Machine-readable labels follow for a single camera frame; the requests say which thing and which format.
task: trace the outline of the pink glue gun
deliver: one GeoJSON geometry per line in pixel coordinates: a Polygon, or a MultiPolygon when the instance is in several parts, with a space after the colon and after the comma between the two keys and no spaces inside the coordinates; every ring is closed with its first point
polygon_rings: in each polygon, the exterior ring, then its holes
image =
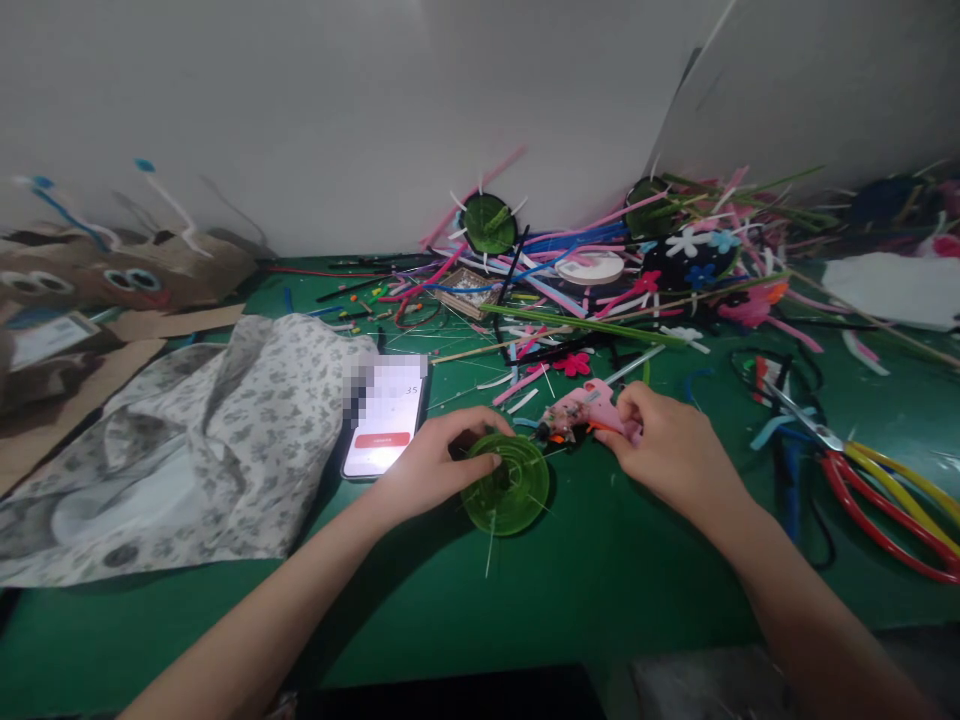
{"type": "Polygon", "coordinates": [[[543,440],[551,435],[560,435],[567,442],[574,442],[574,427],[593,424],[598,429],[620,433],[636,446],[643,435],[643,426],[632,420],[621,422],[620,414],[613,404],[613,388],[610,385],[663,349],[663,345],[657,345],[607,379],[587,380],[582,388],[564,395],[544,412],[537,435],[543,440]]]}

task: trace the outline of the smartphone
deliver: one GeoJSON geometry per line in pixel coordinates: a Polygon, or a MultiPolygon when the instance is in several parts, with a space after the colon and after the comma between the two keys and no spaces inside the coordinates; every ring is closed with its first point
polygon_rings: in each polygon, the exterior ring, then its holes
{"type": "Polygon", "coordinates": [[[346,423],[344,478],[380,477],[410,444],[425,411],[429,367],[426,355],[379,355],[362,369],[346,423]]]}

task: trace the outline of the green disc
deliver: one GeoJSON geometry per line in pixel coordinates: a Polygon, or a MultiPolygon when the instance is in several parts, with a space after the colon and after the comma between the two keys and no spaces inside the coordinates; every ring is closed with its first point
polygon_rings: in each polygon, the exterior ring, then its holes
{"type": "MultiPolygon", "coordinates": [[[[653,197],[657,193],[667,189],[667,184],[658,177],[643,178],[630,191],[627,199],[624,201],[624,207],[629,207],[634,203],[653,197]]],[[[655,203],[645,205],[642,208],[631,210],[623,220],[630,228],[630,237],[636,239],[640,237],[651,237],[654,235],[666,235],[675,228],[676,221],[674,216],[677,211],[673,209],[673,204],[668,200],[657,200],[655,203]]]]}
{"type": "Polygon", "coordinates": [[[543,454],[523,437],[487,435],[468,453],[494,452],[503,462],[460,493],[467,514],[483,532],[514,535],[530,526],[543,510],[550,492],[550,471],[543,454]]]}
{"type": "Polygon", "coordinates": [[[499,255],[517,241],[517,219],[509,206],[496,195],[476,193],[464,203],[460,227],[467,230],[467,241],[478,253],[499,255]]]}

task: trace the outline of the forearm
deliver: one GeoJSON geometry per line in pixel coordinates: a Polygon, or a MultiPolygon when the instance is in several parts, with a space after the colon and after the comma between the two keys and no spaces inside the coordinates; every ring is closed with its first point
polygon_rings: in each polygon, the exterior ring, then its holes
{"type": "Polygon", "coordinates": [[[936,711],[803,559],[748,500],[704,529],[753,605],[767,644],[816,717],[932,717],[936,711]]]}
{"type": "Polygon", "coordinates": [[[123,717],[206,719],[261,712],[370,549],[396,524],[375,488],[200,638],[123,717]]]}

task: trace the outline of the green table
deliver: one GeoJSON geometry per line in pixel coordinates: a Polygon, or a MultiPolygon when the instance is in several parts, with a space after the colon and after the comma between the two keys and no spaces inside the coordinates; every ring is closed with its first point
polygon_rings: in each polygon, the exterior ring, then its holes
{"type": "MultiPolygon", "coordinates": [[[[297,265],[323,269],[326,261],[305,259],[297,265]]],[[[340,282],[266,276],[248,312],[283,315],[284,286],[292,289],[298,311],[314,310],[314,298],[340,282]]],[[[369,289],[361,295],[369,299],[369,289]]],[[[388,350],[440,349],[446,355],[487,342],[459,320],[434,330],[437,325],[397,338],[400,333],[387,321],[388,350]],[[427,337],[438,335],[444,337],[427,337]]],[[[366,332],[374,325],[361,327],[366,332]]],[[[811,334],[827,352],[821,361],[826,378],[821,400],[831,425],[844,435],[856,427],[858,440],[960,497],[960,468],[928,452],[960,447],[955,376],[877,341],[871,344],[893,372],[880,378],[846,352],[836,331],[811,334]]],[[[682,379],[690,372],[716,370],[713,377],[697,379],[697,400],[750,492],[774,508],[770,454],[747,446],[768,411],[735,380],[728,354],[745,345],[790,352],[793,341],[774,332],[742,338],[730,330],[705,342],[713,350],[709,356],[685,349],[657,357],[652,385],[680,397],[682,379]]],[[[504,372],[496,353],[467,360],[435,367],[430,404],[504,372]]],[[[609,365],[599,355],[592,366],[596,375],[608,374],[609,365]]],[[[558,394],[573,387],[572,380],[557,377],[558,394]]],[[[500,389],[471,392],[431,414],[489,403],[500,389]]],[[[519,414],[538,417],[549,397],[542,388],[519,414]]],[[[544,513],[524,534],[494,543],[489,579],[484,579],[489,538],[472,528],[458,502],[398,528],[337,601],[292,680],[300,686],[343,687],[578,661],[597,664],[758,639],[730,568],[689,524],[625,478],[604,448],[590,442],[549,463],[552,514],[544,513]]],[[[364,491],[363,485],[342,481],[338,469],[333,459],[324,471],[315,514],[308,520],[311,534],[364,491]]],[[[960,588],[928,581],[875,547],[810,461],[805,478],[839,551],[824,577],[869,627],[960,620],[960,588]]],[[[806,511],[803,526],[805,552],[821,556],[823,543],[806,511]]],[[[122,707],[277,565],[221,563],[25,591],[0,638],[0,716],[122,707]]]]}

